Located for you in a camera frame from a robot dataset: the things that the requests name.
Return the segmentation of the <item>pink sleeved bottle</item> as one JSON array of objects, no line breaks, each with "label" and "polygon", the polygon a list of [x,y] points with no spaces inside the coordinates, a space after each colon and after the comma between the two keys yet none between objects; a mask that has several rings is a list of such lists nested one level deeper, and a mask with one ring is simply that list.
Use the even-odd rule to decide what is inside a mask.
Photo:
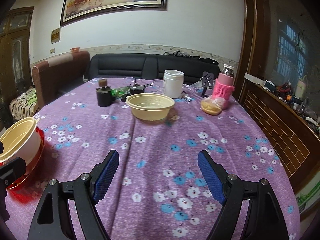
[{"label": "pink sleeved bottle", "polygon": [[215,80],[215,86],[213,89],[213,99],[217,99],[222,109],[228,107],[228,102],[231,94],[234,92],[234,67],[227,64],[223,65],[223,70],[219,73]]}]

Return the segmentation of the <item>black leather sofa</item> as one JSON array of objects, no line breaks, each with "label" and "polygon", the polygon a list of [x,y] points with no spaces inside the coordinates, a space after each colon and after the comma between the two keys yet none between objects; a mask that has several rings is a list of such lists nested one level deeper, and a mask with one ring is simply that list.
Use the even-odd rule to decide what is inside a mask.
[{"label": "black leather sofa", "polygon": [[182,57],[159,54],[97,54],[87,67],[86,77],[136,77],[146,80],[162,79],[166,70],[184,73],[184,83],[197,82],[203,72],[220,73],[219,63],[200,57]]}]

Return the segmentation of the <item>wooden side counter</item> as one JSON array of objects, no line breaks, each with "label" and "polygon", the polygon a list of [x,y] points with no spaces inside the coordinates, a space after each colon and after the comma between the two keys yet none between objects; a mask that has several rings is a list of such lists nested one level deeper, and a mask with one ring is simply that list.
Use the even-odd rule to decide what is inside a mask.
[{"label": "wooden side counter", "polygon": [[267,136],[297,193],[319,171],[319,137],[287,104],[245,81],[240,104]]}]

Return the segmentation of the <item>black phone stand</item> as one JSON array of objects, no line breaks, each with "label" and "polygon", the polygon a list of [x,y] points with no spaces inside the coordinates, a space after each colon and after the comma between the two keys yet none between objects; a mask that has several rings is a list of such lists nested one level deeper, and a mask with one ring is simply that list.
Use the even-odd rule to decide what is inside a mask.
[{"label": "black phone stand", "polygon": [[214,83],[214,74],[210,72],[203,72],[202,77],[201,77],[201,83],[202,83],[202,94],[201,96],[204,98],[206,96],[206,91],[207,89],[212,89],[213,88],[213,83]]}]

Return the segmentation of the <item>purple floral tablecloth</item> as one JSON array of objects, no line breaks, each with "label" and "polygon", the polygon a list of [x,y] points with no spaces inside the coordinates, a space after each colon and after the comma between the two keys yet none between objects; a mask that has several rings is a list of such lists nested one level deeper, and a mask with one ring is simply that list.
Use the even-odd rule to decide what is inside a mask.
[{"label": "purple floral tablecloth", "polygon": [[300,217],[287,174],[271,142],[249,114],[231,100],[211,116],[199,93],[184,86],[165,120],[143,122],[116,101],[97,104],[91,80],[44,106],[36,115],[46,140],[41,160],[21,188],[27,201],[6,198],[9,229],[28,237],[37,203],[52,178],[76,179],[119,153],[119,167],[97,211],[112,239],[205,239],[221,205],[211,195],[197,164],[207,150],[216,163],[243,180],[266,178],[281,206],[287,239],[298,239]]}]

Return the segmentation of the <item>small wall plaque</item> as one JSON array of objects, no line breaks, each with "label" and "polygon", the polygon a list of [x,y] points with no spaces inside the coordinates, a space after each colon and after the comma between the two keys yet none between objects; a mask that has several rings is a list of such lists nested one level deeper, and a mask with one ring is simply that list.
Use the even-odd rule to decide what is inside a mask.
[{"label": "small wall plaque", "polygon": [[54,43],[60,41],[60,34],[61,34],[61,28],[57,28],[57,29],[52,30],[52,32],[51,32],[51,44],[54,44]]}]

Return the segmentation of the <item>green wrapped item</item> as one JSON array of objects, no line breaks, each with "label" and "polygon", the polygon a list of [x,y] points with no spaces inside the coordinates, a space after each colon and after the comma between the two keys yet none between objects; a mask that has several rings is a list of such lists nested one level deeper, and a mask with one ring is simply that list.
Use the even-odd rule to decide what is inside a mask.
[{"label": "green wrapped item", "polygon": [[124,96],[127,96],[129,93],[130,93],[129,86],[111,89],[111,95],[112,95],[112,98],[114,99],[121,99]]}]

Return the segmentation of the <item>patterned cushion stool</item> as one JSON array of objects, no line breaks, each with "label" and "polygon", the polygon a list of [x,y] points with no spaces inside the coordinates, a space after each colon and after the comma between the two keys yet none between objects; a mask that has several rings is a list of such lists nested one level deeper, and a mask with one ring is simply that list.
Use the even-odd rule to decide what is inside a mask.
[{"label": "patterned cushion stool", "polygon": [[39,111],[36,89],[30,87],[26,92],[12,100],[9,110],[14,122],[33,117]]}]

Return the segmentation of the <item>red wedding text plate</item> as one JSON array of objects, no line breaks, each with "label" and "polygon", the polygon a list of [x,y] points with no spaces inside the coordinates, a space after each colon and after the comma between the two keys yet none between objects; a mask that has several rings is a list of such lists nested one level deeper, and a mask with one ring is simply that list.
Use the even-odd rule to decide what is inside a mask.
[{"label": "red wedding text plate", "polygon": [[44,131],[36,128],[36,132],[40,136],[41,143],[35,158],[27,166],[27,171],[29,173],[21,176],[21,178],[17,179],[7,188],[9,199],[16,203],[27,204],[29,202],[33,202],[38,200],[43,193],[43,189],[41,187],[41,166],[43,165],[43,159],[46,151],[46,142],[44,138]]}]

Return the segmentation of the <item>bagged pastry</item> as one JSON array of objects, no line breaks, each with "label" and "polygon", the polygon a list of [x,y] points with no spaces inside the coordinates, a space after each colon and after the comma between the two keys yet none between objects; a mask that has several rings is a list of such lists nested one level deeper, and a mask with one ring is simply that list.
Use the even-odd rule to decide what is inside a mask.
[{"label": "bagged pastry", "polygon": [[225,102],[223,98],[213,98],[210,96],[203,99],[200,105],[204,113],[216,116],[222,112]]}]

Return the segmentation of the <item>white plastic jar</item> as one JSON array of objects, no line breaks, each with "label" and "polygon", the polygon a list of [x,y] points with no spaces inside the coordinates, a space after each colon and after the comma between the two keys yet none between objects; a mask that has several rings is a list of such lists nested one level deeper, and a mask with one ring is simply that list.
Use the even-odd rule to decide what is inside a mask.
[{"label": "white plastic jar", "polygon": [[184,73],[179,70],[167,69],[163,75],[163,94],[176,99],[181,96]]}]

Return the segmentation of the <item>wooden glass door cabinet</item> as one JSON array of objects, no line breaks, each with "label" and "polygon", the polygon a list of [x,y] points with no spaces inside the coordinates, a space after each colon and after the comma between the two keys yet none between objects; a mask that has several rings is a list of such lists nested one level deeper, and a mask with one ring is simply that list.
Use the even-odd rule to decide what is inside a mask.
[{"label": "wooden glass door cabinet", "polygon": [[1,21],[1,103],[7,107],[33,84],[29,56],[33,10],[10,10]]}]

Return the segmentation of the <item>white bowl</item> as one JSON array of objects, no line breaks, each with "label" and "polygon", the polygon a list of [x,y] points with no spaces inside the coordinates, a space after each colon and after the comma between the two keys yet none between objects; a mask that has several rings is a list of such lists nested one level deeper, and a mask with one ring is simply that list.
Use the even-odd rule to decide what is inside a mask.
[{"label": "white bowl", "polygon": [[39,151],[41,144],[41,137],[37,131],[37,126],[30,128],[28,131],[22,132],[17,131],[16,138],[10,145],[7,162],[20,157],[22,158],[27,166],[26,174],[30,172],[30,166],[34,162],[35,157]]}]

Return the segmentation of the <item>beige bowl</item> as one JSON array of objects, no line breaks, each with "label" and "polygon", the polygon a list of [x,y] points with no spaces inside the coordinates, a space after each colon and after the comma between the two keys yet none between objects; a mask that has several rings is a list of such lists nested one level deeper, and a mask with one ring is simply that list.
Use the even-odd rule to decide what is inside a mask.
[{"label": "beige bowl", "polygon": [[1,163],[6,164],[16,157],[22,158],[26,165],[34,159],[37,154],[41,137],[36,131],[37,121],[33,117],[24,118],[13,124],[1,136],[3,153]]},{"label": "beige bowl", "polygon": [[126,104],[135,118],[147,122],[159,122],[168,117],[175,101],[162,94],[140,93],[128,96]]}]

